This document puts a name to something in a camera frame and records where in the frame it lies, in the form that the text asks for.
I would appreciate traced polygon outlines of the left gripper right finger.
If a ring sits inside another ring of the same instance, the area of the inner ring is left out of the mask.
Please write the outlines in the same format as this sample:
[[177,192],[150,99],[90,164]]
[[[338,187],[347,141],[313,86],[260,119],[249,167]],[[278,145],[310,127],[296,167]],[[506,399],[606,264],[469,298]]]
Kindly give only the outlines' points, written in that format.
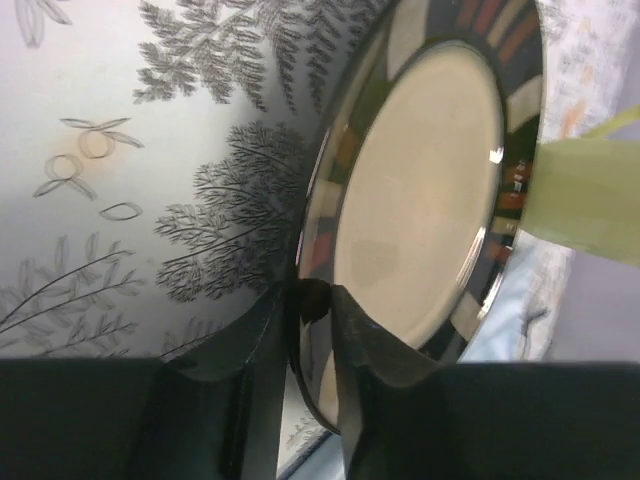
[[635,363],[457,363],[420,354],[332,290],[350,479],[635,479]]

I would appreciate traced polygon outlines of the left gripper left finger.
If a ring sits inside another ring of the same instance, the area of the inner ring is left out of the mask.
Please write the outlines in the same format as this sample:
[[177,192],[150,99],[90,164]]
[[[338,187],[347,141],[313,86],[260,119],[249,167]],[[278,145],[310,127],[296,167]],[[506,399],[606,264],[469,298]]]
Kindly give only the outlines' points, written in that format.
[[199,346],[1,364],[5,479],[272,479],[286,375],[273,286]]

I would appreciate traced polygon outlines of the light blue cloth napkin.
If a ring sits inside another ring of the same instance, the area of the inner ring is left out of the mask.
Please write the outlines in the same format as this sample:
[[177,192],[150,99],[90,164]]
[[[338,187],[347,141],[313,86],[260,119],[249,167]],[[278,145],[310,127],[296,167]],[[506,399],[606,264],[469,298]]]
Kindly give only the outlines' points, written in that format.
[[[516,239],[496,298],[478,333],[462,353],[463,362],[540,361],[552,344],[562,297],[567,285],[572,250],[527,233]],[[342,447],[338,437],[317,421],[311,400],[300,388],[313,434],[278,471],[281,479],[343,479]]]

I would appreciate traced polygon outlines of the dark rimmed dinner plate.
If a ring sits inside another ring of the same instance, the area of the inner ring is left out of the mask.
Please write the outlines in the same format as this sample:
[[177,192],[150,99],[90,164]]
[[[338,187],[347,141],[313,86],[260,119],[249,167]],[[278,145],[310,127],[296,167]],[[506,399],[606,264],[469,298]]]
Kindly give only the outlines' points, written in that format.
[[544,97],[533,1],[393,1],[326,111],[298,275],[341,285],[384,329],[462,358],[500,288]]

